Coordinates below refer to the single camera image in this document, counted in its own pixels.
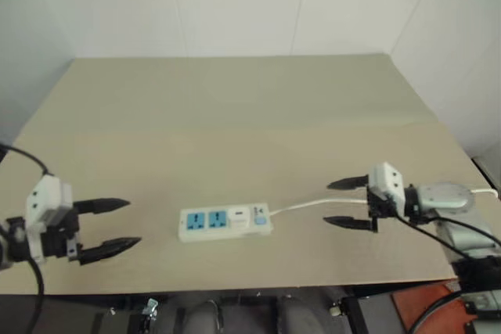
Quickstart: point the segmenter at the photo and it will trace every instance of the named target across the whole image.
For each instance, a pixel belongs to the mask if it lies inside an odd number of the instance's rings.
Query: blue button
[[[254,219],[255,224],[266,224],[266,218],[265,217],[256,217]]]

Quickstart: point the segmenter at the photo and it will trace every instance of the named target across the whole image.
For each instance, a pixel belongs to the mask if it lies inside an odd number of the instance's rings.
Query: electrical socket
[[[266,203],[181,210],[178,235],[182,242],[269,235],[273,230]]]
[[[191,213],[186,217],[187,230],[201,230],[205,227],[205,213]]]
[[[209,228],[220,228],[226,226],[226,211],[209,212]]]

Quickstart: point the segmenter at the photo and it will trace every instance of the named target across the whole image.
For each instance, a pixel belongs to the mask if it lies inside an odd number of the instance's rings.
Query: blue outlet
[[[200,230],[205,226],[205,213],[188,214],[186,228],[189,230]]]
[[[226,212],[211,211],[209,213],[209,227],[210,228],[226,227]]]

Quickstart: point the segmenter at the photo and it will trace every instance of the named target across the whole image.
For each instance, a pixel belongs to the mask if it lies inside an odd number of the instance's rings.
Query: beige tabletop
[[[131,250],[80,267],[43,265],[52,294],[140,293],[434,280],[453,276],[440,246],[387,219],[380,233],[335,228],[325,205],[273,217],[270,236],[184,244],[178,213],[267,202],[272,210],[347,193],[338,178],[390,161],[406,183],[487,183],[384,55],[224,59],[77,59],[16,145],[70,182],[74,199],[120,197],[111,214],[81,216],[86,247],[142,236]],[[29,160],[0,164],[0,214],[24,214],[40,176]],[[363,192],[349,192],[354,197]],[[501,233],[501,207],[478,196]],[[0,293],[33,293],[26,264]]]

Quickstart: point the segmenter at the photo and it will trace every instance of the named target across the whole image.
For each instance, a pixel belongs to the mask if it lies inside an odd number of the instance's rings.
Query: black cable
[[[422,313],[421,316],[418,317],[417,320],[414,321],[413,325],[410,327],[408,334],[416,334],[417,329],[430,317],[433,313],[438,311],[440,308],[445,305],[453,302],[455,299],[461,296],[461,291],[456,291],[454,293],[450,293],[449,295],[443,296],[440,299],[436,300]]]
[[[44,303],[45,286],[44,286],[44,279],[41,276],[41,271],[36,261],[31,257],[28,258],[27,261],[28,264],[31,266],[31,270],[33,270],[34,272],[35,278],[37,279],[37,287],[38,287],[37,298],[34,303],[33,314],[31,315],[30,322],[28,323],[28,327],[26,329],[26,334],[31,334],[34,330],[34,327],[37,325],[38,319],[40,318],[41,307]]]
[[[38,166],[40,166],[41,172],[43,175],[50,174],[47,166],[41,160],[39,160],[36,156],[34,156],[33,154],[25,152],[24,150],[18,149],[14,146],[2,144],[1,142],[0,142],[0,149],[10,150],[10,151],[18,153],[22,156],[25,156],[26,158],[29,158],[30,160],[34,161]]]
[[[430,232],[428,231],[425,231],[423,230],[422,228],[419,228],[417,226],[415,226],[414,224],[411,224],[409,223],[408,221],[406,221],[404,218],[400,217],[400,215],[398,215],[396,212],[395,212],[395,217],[400,221],[402,222],[403,224],[405,224],[406,226],[409,226],[410,228],[418,231],[418,232],[421,232],[423,235],[426,235],[430,238],[432,238],[434,241],[436,242],[439,242],[441,243],[445,248],[448,248],[450,249],[452,252],[455,252],[457,254],[459,254],[461,257],[463,258],[466,258],[467,260],[471,260],[471,256],[469,256],[468,254],[464,253],[463,251],[461,250],[458,250],[456,247],[454,246],[451,246],[448,242],[446,242],[445,240],[442,240],[440,239],[439,237],[431,234]]]
[[[491,239],[498,246],[501,246],[501,240],[499,240],[498,238],[496,238],[494,235],[491,235],[488,232],[485,232],[484,230],[481,230],[480,228],[472,226],[471,224],[464,223],[464,222],[461,222],[461,221],[457,221],[457,220],[451,219],[451,218],[445,218],[445,217],[433,217],[433,218],[430,219],[430,221],[431,222],[432,221],[450,222],[450,223],[453,223],[453,224],[457,224],[458,226],[469,228],[471,231],[477,232],[477,233],[485,236],[486,238]]]
[[[0,236],[5,239],[7,244],[10,244],[14,240],[12,237],[9,235],[9,233],[2,227],[0,226]],[[31,270],[33,270],[34,276],[37,280],[37,287],[38,287],[38,292],[37,292],[37,297],[36,301],[34,304],[34,310],[33,314],[31,315],[30,321],[28,322],[28,326],[26,328],[26,334],[31,334],[34,330],[34,327],[36,326],[38,319],[40,318],[41,314],[41,307],[44,302],[44,293],[45,293],[45,285],[44,285],[44,279],[41,275],[40,268],[38,267],[37,263],[32,257],[29,257],[27,259],[28,264],[31,267]]]

